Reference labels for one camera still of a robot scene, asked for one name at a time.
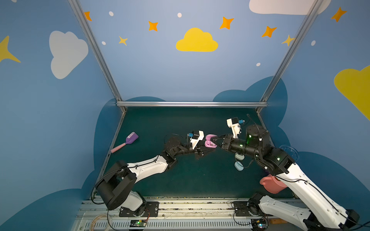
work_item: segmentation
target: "robotic arm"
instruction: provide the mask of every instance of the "robotic arm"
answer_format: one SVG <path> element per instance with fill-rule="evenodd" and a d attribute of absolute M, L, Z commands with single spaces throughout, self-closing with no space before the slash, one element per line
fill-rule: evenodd
<path fill-rule="evenodd" d="M 246 140 L 239 139 L 240 124 L 243 120 L 229 119 L 228 126 L 233 134 L 211 138 L 211 142 L 228 152 L 249 156 L 278 180 L 282 180 L 308 208 L 299 208 L 279 202 L 262 193 L 256 193 L 244 207 L 251 216 L 270 214 L 286 220 L 301 229 L 307 230 L 349 230 L 359 220 L 353 210 L 346 210 L 328 197 L 300 169 L 295 161 L 282 149 L 272 147 L 269 132 L 257 124 L 246 130 Z M 171 137 L 164 150 L 157 156 L 137 163 L 116 162 L 96 188 L 109 210 L 123 206 L 134 211 L 136 216 L 143 214 L 146 201 L 138 193 L 132 192 L 136 182 L 153 174 L 172 169 L 177 163 L 177 155 L 195 154 L 198 159 L 214 148 L 205 147 L 203 131 L 188 134 L 190 142 L 182 144 L 178 137 Z"/>

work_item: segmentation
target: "dark green table surface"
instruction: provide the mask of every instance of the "dark green table surface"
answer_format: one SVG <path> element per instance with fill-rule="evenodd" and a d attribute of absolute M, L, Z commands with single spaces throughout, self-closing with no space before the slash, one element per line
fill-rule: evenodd
<path fill-rule="evenodd" d="M 168 140 L 171 133 L 183 137 L 193 130 L 202 130 L 205 136 L 232 133 L 226 120 L 238 117 L 247 121 L 248 113 L 260 124 L 255 110 L 246 108 L 128 108 L 114 146 L 124 143 L 131 132 L 136 132 L 139 138 L 113 153 L 106 170 L 118 160 L 130 163 L 155 157 L 164 148 L 164 136 L 167 135 Z M 245 139 L 245 128 L 240 136 L 242 139 Z M 159 197 L 246 198 L 260 191 L 273 198 L 292 198 L 288 188 L 279 194 L 269 194 L 259 184 L 260 179 L 268 173 L 256 163 L 237 171 L 233 154 L 220 148 L 199 160 L 193 154 L 177 159 L 178 164 L 172 170 L 139 181 L 133 191 L 143 196 Z M 247 166 L 249 161 L 250 158 L 246 157 L 242 163 Z"/>

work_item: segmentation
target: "pink mug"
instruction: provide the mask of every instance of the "pink mug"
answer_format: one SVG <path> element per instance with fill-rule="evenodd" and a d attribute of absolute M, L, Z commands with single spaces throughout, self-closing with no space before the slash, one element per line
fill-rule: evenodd
<path fill-rule="evenodd" d="M 279 193 L 281 190 L 287 187 L 286 184 L 271 174 L 262 178 L 259 183 L 262 184 L 268 192 L 273 194 Z"/>

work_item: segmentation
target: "cloud decal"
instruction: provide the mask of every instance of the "cloud decal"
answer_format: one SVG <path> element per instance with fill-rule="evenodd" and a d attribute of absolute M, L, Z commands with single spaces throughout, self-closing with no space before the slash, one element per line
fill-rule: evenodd
<path fill-rule="evenodd" d="M 319 8 L 319 14 L 330 4 L 331 0 L 324 0 Z M 314 0 L 250 0 L 249 9 L 257 14 L 295 14 L 306 15 Z"/>
<path fill-rule="evenodd" d="M 72 32 L 53 31 L 49 38 L 50 51 L 54 58 L 51 71 L 58 79 L 63 79 L 87 56 L 87 43 L 78 39 Z"/>
<path fill-rule="evenodd" d="M 211 52 L 217 47 L 218 43 L 213 40 L 212 35 L 199 28 L 191 28 L 185 33 L 184 39 L 176 43 L 176 49 L 179 51 Z"/>
<path fill-rule="evenodd" d="M 337 89 L 370 120 L 370 66 L 361 71 L 345 69 L 334 78 Z"/>

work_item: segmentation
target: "blue wall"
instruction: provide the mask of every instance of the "blue wall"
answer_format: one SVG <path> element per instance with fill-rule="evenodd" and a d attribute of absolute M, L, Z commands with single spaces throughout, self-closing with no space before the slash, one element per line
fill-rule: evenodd
<path fill-rule="evenodd" d="M 51 71 L 53 31 L 86 41 L 67 0 L 2 1 L 0 22 L 20 61 L 0 48 L 0 230 L 69 230 L 121 111 L 91 50 L 64 79 Z"/>
<path fill-rule="evenodd" d="M 124 100 L 149 96 L 165 101 L 253 101 L 224 92 L 245 91 L 274 75 L 288 49 L 282 42 L 288 35 L 294 38 L 305 17 L 255 13 L 244 0 L 80 2 L 90 13 L 88 22 Z M 287 2 L 279 7 L 289 7 Z M 220 29 L 223 17 L 234 19 L 230 30 Z M 158 22 L 158 31 L 149 31 L 149 21 Z M 267 26 L 276 30 L 262 37 Z M 218 48 L 177 50 L 177 41 L 194 27 L 209 32 Z M 126 45 L 119 43 L 120 37 L 127 39 Z"/>
<path fill-rule="evenodd" d="M 339 7 L 347 12 L 337 22 L 331 18 Z M 336 88 L 334 78 L 344 69 L 370 65 L 369 9 L 367 0 L 332 1 L 261 112 L 275 146 L 295 147 L 307 175 L 336 202 L 357 210 L 362 222 L 370 217 L 370 121 Z"/>

